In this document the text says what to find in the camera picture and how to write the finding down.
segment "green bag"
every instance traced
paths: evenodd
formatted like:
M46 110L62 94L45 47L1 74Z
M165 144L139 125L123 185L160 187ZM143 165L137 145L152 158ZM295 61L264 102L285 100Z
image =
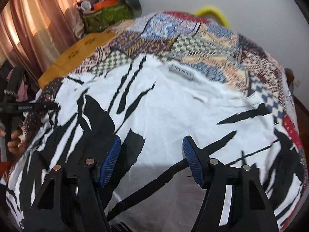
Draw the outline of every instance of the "green bag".
M109 26L124 20L133 19L131 8L126 4L115 5L98 10L93 14L82 15L85 33L102 32Z

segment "curtain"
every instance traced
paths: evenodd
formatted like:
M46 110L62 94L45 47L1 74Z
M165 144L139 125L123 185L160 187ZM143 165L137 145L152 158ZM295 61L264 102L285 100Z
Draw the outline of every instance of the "curtain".
M31 84L83 33L78 0L10 0L0 14L0 64L23 66Z

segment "orange-yellow cloth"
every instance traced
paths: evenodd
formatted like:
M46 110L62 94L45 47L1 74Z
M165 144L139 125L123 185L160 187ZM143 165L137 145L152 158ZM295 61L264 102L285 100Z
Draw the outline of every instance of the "orange-yellow cloth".
M39 78L43 89L53 79L65 76L74 71L86 58L91 56L97 47L103 46L116 37L114 33L91 33L66 50Z

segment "yellow curved object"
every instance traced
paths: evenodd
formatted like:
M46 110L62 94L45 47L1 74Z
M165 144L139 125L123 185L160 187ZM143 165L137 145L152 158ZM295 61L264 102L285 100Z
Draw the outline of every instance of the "yellow curved object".
M197 17L203 17L204 15L207 15L207 14L214 14L218 18L219 22L224 27L227 27L228 29L230 28L229 22L226 19L223 12L215 6L203 7L199 11L197 11L194 15L197 16Z

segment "metal screw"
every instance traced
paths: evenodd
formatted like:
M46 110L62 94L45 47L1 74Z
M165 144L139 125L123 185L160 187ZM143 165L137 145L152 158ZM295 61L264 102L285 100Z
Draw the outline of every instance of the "metal screw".
M246 171L250 171L251 167L249 165L243 165L243 169Z
M92 159L92 158L86 160L87 165L92 165L94 162L95 162L95 160Z
M54 169L55 171L60 170L60 168L61 168L61 165L59 165L59 164L54 165L54 167L53 167L53 169Z
M209 161L212 165L217 165L219 161L217 159L210 159Z

